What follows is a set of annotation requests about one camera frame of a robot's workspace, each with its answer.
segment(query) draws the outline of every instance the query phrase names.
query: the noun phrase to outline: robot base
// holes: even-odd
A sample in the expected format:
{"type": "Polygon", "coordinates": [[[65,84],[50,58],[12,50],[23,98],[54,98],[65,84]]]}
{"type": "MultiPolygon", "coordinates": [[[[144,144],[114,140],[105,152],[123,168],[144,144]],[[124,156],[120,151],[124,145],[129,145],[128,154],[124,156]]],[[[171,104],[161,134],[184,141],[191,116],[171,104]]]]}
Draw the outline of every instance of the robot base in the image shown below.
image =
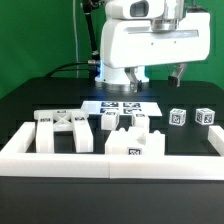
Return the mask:
{"type": "MultiPolygon", "coordinates": [[[[139,89],[149,88],[149,78],[145,76],[145,67],[136,68],[136,80],[139,89]]],[[[106,65],[101,67],[101,74],[95,78],[95,86],[112,91],[133,92],[135,89],[134,80],[128,78],[124,68],[109,68],[106,65]]]]}

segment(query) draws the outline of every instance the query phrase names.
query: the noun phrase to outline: cube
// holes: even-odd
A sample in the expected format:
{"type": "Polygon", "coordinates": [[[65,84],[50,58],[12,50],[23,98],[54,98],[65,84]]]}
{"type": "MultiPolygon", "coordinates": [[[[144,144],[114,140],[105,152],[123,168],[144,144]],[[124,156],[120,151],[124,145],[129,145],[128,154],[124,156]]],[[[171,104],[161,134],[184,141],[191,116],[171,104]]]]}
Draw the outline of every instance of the cube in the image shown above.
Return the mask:
{"type": "Polygon", "coordinates": [[[106,110],[101,116],[101,130],[116,130],[119,120],[120,116],[117,109],[106,110]]]}
{"type": "Polygon", "coordinates": [[[210,125],[214,123],[215,111],[209,108],[196,109],[195,121],[201,125],[210,125]]]}
{"type": "Polygon", "coordinates": [[[186,120],[186,110],[173,108],[170,111],[169,124],[183,126],[186,120]]]}
{"type": "Polygon", "coordinates": [[[132,111],[132,118],[131,118],[132,126],[144,128],[149,132],[149,117],[139,110],[133,110],[132,111]]]}

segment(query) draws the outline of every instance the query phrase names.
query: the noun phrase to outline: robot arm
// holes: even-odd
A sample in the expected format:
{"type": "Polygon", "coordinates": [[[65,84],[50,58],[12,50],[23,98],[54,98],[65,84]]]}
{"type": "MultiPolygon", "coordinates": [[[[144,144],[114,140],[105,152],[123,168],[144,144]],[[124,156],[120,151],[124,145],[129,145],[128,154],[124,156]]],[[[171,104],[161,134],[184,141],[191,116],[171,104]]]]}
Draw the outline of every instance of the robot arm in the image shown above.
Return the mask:
{"type": "Polygon", "coordinates": [[[144,66],[175,63],[169,81],[179,86],[186,62],[206,59],[210,49],[209,13],[184,16],[184,8],[184,0],[106,0],[96,85],[137,91],[149,82],[144,66]]]}

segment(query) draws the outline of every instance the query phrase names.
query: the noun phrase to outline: green backdrop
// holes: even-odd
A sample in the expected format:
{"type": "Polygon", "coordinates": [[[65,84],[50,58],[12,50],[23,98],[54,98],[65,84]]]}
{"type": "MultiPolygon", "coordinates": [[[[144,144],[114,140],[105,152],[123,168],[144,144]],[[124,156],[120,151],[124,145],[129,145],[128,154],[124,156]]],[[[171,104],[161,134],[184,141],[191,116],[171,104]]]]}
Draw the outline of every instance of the green backdrop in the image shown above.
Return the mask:
{"type": "MultiPolygon", "coordinates": [[[[224,1],[198,0],[211,13],[211,52],[206,61],[189,63],[185,80],[204,80],[224,88],[224,1]]],[[[76,2],[79,60],[90,58],[85,18],[76,2]]],[[[93,12],[96,39],[104,10],[93,12]]],[[[0,97],[32,77],[76,60],[72,0],[0,1],[0,97]]],[[[165,66],[148,69],[151,79],[167,79],[165,66]]]]}

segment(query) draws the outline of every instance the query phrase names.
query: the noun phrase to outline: black cable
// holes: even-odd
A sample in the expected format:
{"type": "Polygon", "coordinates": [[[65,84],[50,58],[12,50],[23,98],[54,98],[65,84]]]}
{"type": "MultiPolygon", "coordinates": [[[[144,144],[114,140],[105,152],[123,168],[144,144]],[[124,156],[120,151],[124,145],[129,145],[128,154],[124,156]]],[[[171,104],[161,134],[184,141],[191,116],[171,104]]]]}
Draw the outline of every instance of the black cable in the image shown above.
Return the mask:
{"type": "Polygon", "coordinates": [[[45,76],[45,78],[51,78],[57,72],[74,72],[74,71],[88,71],[88,72],[90,72],[91,69],[88,69],[88,68],[58,69],[58,70],[55,70],[54,72],[51,72],[51,74],[48,73],[49,75],[47,77],[45,76]]]}
{"type": "Polygon", "coordinates": [[[61,65],[61,66],[55,68],[54,70],[48,72],[44,77],[45,78],[50,78],[55,72],[60,71],[64,68],[68,68],[68,67],[72,67],[72,66],[76,66],[76,65],[88,65],[88,62],[75,62],[75,63],[69,63],[69,64],[61,65]]]}
{"type": "Polygon", "coordinates": [[[196,1],[195,0],[191,0],[192,6],[196,6],[196,1]]]}
{"type": "Polygon", "coordinates": [[[94,60],[100,60],[100,55],[97,50],[97,44],[96,44],[96,38],[95,38],[94,29],[93,29],[91,12],[92,10],[99,8],[99,2],[100,2],[99,0],[95,0],[95,1],[83,0],[81,3],[81,6],[86,18],[88,32],[89,32],[89,39],[90,39],[90,44],[92,49],[92,59],[94,60]]]}

